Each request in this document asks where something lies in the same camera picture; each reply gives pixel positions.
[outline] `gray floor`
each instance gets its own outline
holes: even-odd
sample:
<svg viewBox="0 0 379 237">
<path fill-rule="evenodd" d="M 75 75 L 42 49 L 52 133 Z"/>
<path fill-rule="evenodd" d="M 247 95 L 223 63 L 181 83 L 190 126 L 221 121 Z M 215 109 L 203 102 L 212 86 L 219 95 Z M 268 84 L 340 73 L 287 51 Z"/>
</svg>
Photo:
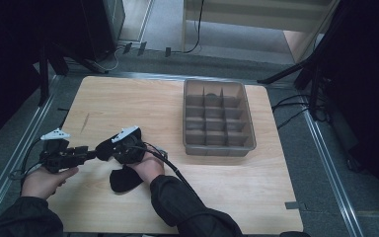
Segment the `gray floor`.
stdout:
<svg viewBox="0 0 379 237">
<path fill-rule="evenodd" d="M 153 11 L 150 15 L 151 20 L 149 20 L 143 35 L 143 40 L 147 41 L 147 48 L 161 51 L 146 50 L 140 56 L 137 55 L 136 49 L 128 54 L 122 54 L 119 51 L 116 57 L 112 56 L 100 63 L 107 68 L 114 67 L 117 64 L 117 67 L 107 76 L 135 75 L 147 77 L 148 74 L 136 73 L 150 73 L 150 75 L 164 74 L 164 77 L 187 75 L 188 77 L 230 78 L 247 84 L 255 84 L 256 79 L 265 79 L 292 64 L 292 58 L 289 58 L 290 54 L 287 51 L 286 42 L 284 42 L 282 34 L 278 31 L 258 30 L 263 33 L 262 38 L 264 40 L 258 42 L 249 40 L 250 44 L 246 42 L 235 43 L 230 39 L 244 40 L 239 39 L 240 34 L 249 29 L 227 26 L 228 29 L 226 30 L 226 26 L 221 26 L 224 29 L 223 31 L 227 33 L 220 32 L 215 35 L 207 30 L 211 28 L 208 27 L 208 24 L 204 23 L 201 25 L 201 50 L 195 50 L 194 54 L 175 53 L 170 57 L 165 57 L 164 48 L 166 46 L 179 48 L 181 38 L 181 33 L 177 30 L 179 23 L 166 19 L 168 24 L 175 26 L 174 30 L 174 27 L 171 26 L 169 28 L 166 23 L 161 24 L 160 19 L 166 17 L 166 14 L 161 13 L 162 11 L 166 11 L 167 6 L 165 4 L 167 2 L 173 4 L 174 9 L 178 9 L 175 5 L 178 1 L 155 0 Z M 171 14 L 168 14 L 168 16 L 179 15 L 178 11 L 169 11 L 169 13 Z M 163 30 L 159 30 L 158 26 L 164 26 Z M 195 34 L 190 35 L 193 23 L 187 22 L 187 29 L 189 30 L 188 43 L 190 43 L 195 36 Z M 232 37 L 223 37 L 221 35 L 232 32 L 237 34 Z M 58 108 L 70 108 L 82 79 L 86 75 L 91 74 L 88 70 L 73 62 L 69 63 L 69 68 L 70 72 L 68 76 L 60 78 L 58 87 L 52 91 L 54 100 L 38 128 L 37 134 L 43 134 L 59 126 L 66 112 L 60 111 Z M 275 105 L 284 98 L 299 93 L 292 87 L 295 77 L 295 74 L 290 75 L 267 87 L 272 105 Z M 38 110 L 38 96 L 37 91 L 0 131 L 0 176 L 3 175 L 4 178 L 6 174 L 2 174 L 2 170 L 5 168 L 14 150 L 16 150 L 17 144 L 22 139 L 31 118 Z M 282 124 L 300 110 L 302 110 L 301 107 L 276 110 L 274 114 L 275 123 Z M 332 162 L 341 178 L 342 186 L 351 202 L 353 213 L 357 216 L 359 227 L 362 229 L 362 236 L 379 236 L 379 181 L 370 174 L 357 174 L 349 171 L 345 164 L 345 153 L 331 126 L 324 122 L 319 122 L 318 126 L 330 151 Z M 353 235 L 348 231 L 340 210 L 340 203 L 336 199 L 333 186 L 331 186 L 321 155 L 315 144 L 315 139 L 310 132 L 305 117 L 299 116 L 294 118 L 279 130 L 279 136 L 294 192 L 297 201 L 301 203 L 300 214 L 305 232 L 313 237 L 361 236 L 359 233 Z M 37 157 L 39 151 L 40 147 L 34 149 L 32 157 Z M 12 183 L 5 197 L 0 200 L 0 212 L 13 203 L 18 193 L 19 184 Z M 96 236 L 96 234 L 74 233 L 71 236 Z"/>
</svg>

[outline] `person's left hand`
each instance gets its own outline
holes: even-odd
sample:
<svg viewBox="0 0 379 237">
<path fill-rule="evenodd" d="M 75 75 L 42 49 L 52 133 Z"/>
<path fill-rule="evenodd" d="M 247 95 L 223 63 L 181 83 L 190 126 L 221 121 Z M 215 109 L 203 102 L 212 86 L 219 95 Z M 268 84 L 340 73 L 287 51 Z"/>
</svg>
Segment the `person's left hand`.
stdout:
<svg viewBox="0 0 379 237">
<path fill-rule="evenodd" d="M 56 192 L 57 187 L 66 183 L 66 179 L 74 176 L 78 171 L 78 167 L 75 167 L 60 173 L 51 174 L 44 167 L 39 167 L 26 177 L 21 197 L 48 199 Z"/>
</svg>

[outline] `tape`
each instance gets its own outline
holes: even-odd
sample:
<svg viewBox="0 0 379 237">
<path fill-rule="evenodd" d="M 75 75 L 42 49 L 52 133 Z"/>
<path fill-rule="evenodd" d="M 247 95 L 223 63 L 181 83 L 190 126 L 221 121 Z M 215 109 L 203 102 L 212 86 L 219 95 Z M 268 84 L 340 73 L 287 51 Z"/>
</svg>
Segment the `tape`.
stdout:
<svg viewBox="0 0 379 237">
<path fill-rule="evenodd" d="M 147 43 L 147 41 L 143 42 L 143 43 L 140 45 L 140 48 L 138 49 L 137 56 L 140 56 L 140 55 L 143 54 L 144 49 L 146 48 L 146 43 Z"/>
</svg>

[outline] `black cable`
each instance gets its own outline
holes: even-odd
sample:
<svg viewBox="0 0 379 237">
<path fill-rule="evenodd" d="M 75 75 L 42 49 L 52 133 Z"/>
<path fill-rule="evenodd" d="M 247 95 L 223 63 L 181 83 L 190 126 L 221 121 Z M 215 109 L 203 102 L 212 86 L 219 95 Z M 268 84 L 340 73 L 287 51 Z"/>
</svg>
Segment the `black cable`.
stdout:
<svg viewBox="0 0 379 237">
<path fill-rule="evenodd" d="M 299 115 L 301 115 L 303 112 L 305 112 L 307 110 L 309 110 L 309 108 L 303 109 L 301 112 L 295 114 L 294 116 L 292 116 L 291 118 L 289 118 L 288 120 L 286 120 L 285 122 L 283 122 L 282 124 L 280 124 L 276 129 L 280 129 L 280 128 L 284 127 L 289 122 L 291 122 L 294 118 L 298 117 Z"/>
<path fill-rule="evenodd" d="M 196 47 L 198 46 L 199 44 L 199 35 L 200 35 L 200 28 L 201 28 L 201 19 L 202 19 L 202 9 L 204 7 L 204 0 L 201 1 L 201 9 L 199 10 L 199 17 L 198 17 L 198 29 L 197 29 L 197 39 L 196 39 L 196 43 L 195 43 L 195 46 L 188 50 L 188 51 L 184 51 L 184 52 L 181 52 L 181 51 L 172 51 L 172 52 L 179 52 L 179 53 L 190 53 L 192 52 L 194 49 L 196 49 Z"/>
<path fill-rule="evenodd" d="M 280 107 L 287 107 L 287 106 L 309 106 L 309 103 L 304 103 L 304 102 L 294 102 L 294 103 L 285 103 L 285 104 L 279 104 L 275 105 L 272 108 L 272 112 L 274 113 L 276 109 Z"/>
<path fill-rule="evenodd" d="M 24 184 L 24 180 L 26 179 L 26 176 L 28 174 L 28 172 L 30 172 L 30 170 L 38 165 L 40 163 L 40 161 L 36 162 L 32 167 L 30 167 L 27 171 L 26 171 L 26 166 L 27 166 L 27 160 L 29 159 L 29 156 L 30 156 L 30 153 L 31 151 L 33 150 L 33 147 L 40 141 L 40 139 L 36 139 L 32 142 L 32 144 L 29 146 L 29 149 L 27 150 L 26 152 L 26 155 L 24 156 L 23 158 L 23 163 L 21 164 L 21 168 L 19 170 L 14 170 L 12 171 L 8 178 L 10 180 L 20 180 L 20 185 L 21 185 L 21 190 L 23 189 L 23 184 Z"/>
</svg>

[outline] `black fabric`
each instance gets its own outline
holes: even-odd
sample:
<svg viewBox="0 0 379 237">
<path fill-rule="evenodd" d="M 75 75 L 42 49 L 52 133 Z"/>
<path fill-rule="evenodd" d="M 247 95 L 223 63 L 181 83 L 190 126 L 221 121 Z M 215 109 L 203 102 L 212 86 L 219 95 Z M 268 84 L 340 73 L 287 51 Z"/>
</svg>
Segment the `black fabric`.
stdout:
<svg viewBox="0 0 379 237">
<path fill-rule="evenodd" d="M 197 196 L 175 177 L 158 176 L 150 185 L 152 205 L 180 236 L 243 236 L 230 215 L 207 208 Z"/>
<path fill-rule="evenodd" d="M 19 197 L 0 216 L 0 237 L 2 236 L 63 236 L 63 224 L 48 209 L 46 200 Z"/>
<path fill-rule="evenodd" d="M 124 193 L 130 191 L 143 183 L 137 172 L 128 166 L 120 170 L 113 170 L 110 174 L 110 185 L 114 192 Z"/>
</svg>

